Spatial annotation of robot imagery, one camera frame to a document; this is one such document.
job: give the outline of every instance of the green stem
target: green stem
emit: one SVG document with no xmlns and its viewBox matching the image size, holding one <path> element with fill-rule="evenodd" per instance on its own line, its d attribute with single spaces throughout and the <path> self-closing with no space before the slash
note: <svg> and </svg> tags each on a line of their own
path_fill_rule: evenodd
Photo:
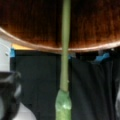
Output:
<svg viewBox="0 0 120 120">
<path fill-rule="evenodd" d="M 68 46 L 70 39 L 70 0 L 63 0 L 62 16 L 62 58 L 60 89 L 68 92 Z"/>
</svg>

